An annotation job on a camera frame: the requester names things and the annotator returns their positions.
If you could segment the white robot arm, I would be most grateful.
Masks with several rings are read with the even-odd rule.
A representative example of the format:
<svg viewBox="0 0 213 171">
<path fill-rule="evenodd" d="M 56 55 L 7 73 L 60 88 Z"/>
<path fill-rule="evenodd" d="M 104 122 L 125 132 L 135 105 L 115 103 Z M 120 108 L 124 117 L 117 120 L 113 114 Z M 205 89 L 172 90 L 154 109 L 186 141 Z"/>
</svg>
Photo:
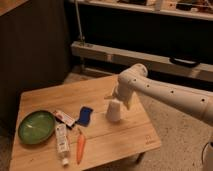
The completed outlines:
<svg viewBox="0 0 213 171">
<path fill-rule="evenodd" d="M 149 79 L 148 70 L 141 63 L 118 75 L 110 98 L 121 101 L 129 109 L 134 92 L 150 96 L 213 127 L 213 92 Z"/>
</svg>

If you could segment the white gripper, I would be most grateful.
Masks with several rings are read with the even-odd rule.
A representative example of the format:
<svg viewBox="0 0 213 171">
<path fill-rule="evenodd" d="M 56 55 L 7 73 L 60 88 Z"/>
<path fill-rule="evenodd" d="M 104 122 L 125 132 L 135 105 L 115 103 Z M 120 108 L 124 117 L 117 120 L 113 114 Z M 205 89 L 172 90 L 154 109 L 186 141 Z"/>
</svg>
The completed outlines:
<svg viewBox="0 0 213 171">
<path fill-rule="evenodd" d="M 113 91 L 105 96 L 105 99 L 117 99 L 123 103 L 127 110 L 131 108 L 134 88 L 128 84 L 117 83 Z"/>
</svg>

